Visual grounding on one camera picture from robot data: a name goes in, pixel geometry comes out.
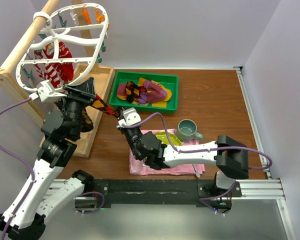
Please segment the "yellow monster sock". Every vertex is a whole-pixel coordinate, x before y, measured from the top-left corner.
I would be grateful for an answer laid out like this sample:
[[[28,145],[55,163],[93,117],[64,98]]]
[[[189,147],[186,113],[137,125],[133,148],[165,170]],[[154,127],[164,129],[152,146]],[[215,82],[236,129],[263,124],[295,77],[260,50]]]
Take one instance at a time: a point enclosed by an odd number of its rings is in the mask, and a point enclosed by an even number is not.
[[[142,78],[140,77],[139,80],[138,80],[138,86],[144,86],[144,82],[146,81],[147,79],[145,78]],[[159,101],[159,102],[156,102],[156,103],[145,103],[145,104],[140,104],[140,105],[145,105],[147,106],[148,104],[152,104],[153,107],[160,107],[160,108],[166,108],[167,107],[167,104],[168,104],[168,101],[171,99],[172,97],[172,91],[166,87],[164,87],[165,90],[167,91],[167,97],[165,98],[165,100],[163,101]]]

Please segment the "purple yellow striped sock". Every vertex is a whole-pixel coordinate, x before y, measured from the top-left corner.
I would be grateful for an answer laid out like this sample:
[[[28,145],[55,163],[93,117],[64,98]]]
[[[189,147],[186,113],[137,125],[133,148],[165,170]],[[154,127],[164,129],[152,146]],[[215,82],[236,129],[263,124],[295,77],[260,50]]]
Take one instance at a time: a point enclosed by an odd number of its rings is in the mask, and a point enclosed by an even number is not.
[[[127,100],[127,93],[126,93],[126,83],[121,83],[117,87],[116,95],[120,100],[126,101]]]

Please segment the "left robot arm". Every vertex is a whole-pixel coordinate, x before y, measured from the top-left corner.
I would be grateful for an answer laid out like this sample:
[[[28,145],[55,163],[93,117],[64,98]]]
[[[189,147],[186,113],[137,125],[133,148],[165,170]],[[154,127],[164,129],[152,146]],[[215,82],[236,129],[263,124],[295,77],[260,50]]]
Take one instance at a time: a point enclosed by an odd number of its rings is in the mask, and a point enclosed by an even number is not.
[[[83,109],[96,100],[95,81],[89,77],[75,86],[65,85],[57,101],[58,109],[49,112],[41,127],[44,141],[30,175],[10,207],[0,214],[2,237],[11,240],[38,240],[47,223],[76,196],[89,196],[93,177],[78,170],[59,190],[44,198],[49,187],[73,156],[80,139]]]

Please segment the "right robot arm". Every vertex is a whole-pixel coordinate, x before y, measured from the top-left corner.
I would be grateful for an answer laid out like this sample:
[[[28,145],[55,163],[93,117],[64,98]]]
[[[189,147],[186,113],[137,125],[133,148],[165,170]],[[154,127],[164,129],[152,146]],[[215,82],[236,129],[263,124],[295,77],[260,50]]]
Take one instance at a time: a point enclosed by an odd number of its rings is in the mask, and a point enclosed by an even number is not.
[[[204,144],[172,146],[164,144],[152,131],[141,132],[138,127],[123,128],[133,157],[144,161],[151,169],[160,171],[181,165],[214,165],[213,192],[225,196],[235,180],[249,178],[247,147],[227,135],[219,135],[216,141]]]

